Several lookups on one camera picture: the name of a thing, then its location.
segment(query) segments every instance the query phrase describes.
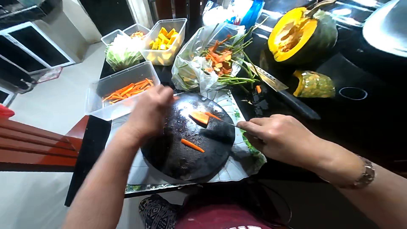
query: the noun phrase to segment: maroon shirt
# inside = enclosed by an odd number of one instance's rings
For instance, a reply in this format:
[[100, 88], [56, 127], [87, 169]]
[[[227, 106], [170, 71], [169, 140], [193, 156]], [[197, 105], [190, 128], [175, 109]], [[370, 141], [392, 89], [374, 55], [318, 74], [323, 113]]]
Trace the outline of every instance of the maroon shirt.
[[236, 204], [186, 206], [175, 229], [270, 229], [261, 219]]

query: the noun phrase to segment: black cutting board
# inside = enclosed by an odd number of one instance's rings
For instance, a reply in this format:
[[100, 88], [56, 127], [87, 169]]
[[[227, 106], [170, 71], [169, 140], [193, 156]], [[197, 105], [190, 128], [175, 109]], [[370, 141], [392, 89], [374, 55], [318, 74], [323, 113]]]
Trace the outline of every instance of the black cutting board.
[[[163, 132], [149, 139], [141, 152], [153, 167], [172, 178], [186, 181], [213, 176], [229, 157], [235, 129], [212, 117], [206, 126], [189, 114], [194, 110], [208, 111], [228, 123], [233, 121], [221, 106], [206, 97], [189, 92], [178, 96], [165, 120]], [[205, 152], [182, 144], [182, 138]]]

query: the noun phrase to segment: black countertop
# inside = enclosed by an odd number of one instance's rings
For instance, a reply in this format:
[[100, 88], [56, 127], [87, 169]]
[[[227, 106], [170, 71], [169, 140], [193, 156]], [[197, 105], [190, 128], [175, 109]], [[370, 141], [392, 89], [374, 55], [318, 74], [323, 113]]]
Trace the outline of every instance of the black countertop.
[[[198, 22], [188, 24], [185, 41], [195, 33], [199, 25]], [[360, 28], [339, 26], [338, 31], [337, 44], [329, 55], [312, 66], [302, 66], [303, 70], [314, 70], [329, 76], [335, 84], [334, 98], [299, 98], [316, 111], [321, 120], [307, 120], [296, 113], [266, 84], [262, 84], [263, 90], [260, 95], [245, 94], [240, 88], [231, 88], [232, 94], [246, 120], [268, 117], [272, 114], [291, 115], [319, 137], [340, 144], [390, 170], [403, 172], [407, 168], [407, 156], [400, 150], [403, 149], [401, 134], [395, 131], [397, 127], [404, 126], [401, 118], [404, 109], [399, 104], [402, 82], [394, 73], [401, 72], [399, 70], [407, 63], [406, 59], [388, 55], [368, 45], [361, 35]], [[287, 90], [292, 93], [298, 84], [298, 79], [292, 75], [295, 68], [278, 65], [273, 61], [267, 47], [268, 35], [269, 33], [262, 30], [253, 33], [254, 42], [245, 51], [256, 65], [259, 65], [260, 53], [264, 51], [269, 65], [268, 72], [285, 83], [289, 87]], [[171, 82], [172, 66], [154, 66], [154, 68], [161, 83], [174, 89]], [[101, 78], [113, 73], [105, 62]], [[348, 93], [346, 88], [362, 93], [362, 97], [360, 94]], [[361, 100], [346, 97], [363, 98], [364, 92], [367, 96]], [[109, 122], [93, 116], [89, 118], [68, 191], [67, 206], [102, 152], [109, 132]], [[271, 159], [263, 165], [255, 177], [321, 181], [311, 172]]]

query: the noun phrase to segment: cabinet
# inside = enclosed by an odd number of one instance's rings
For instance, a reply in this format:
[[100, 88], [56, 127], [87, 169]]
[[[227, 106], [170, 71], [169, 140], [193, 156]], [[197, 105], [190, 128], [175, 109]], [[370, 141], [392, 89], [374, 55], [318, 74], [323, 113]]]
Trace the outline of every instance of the cabinet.
[[27, 74], [75, 64], [74, 60], [32, 22], [0, 31], [0, 58]]

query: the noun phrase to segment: left hand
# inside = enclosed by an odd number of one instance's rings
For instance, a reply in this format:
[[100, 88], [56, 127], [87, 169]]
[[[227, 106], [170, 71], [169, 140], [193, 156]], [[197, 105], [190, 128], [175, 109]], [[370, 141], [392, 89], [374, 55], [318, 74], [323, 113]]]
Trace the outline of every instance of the left hand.
[[164, 120], [174, 102], [170, 87], [157, 85], [140, 95], [129, 120], [122, 126], [130, 141], [149, 138], [164, 127]]

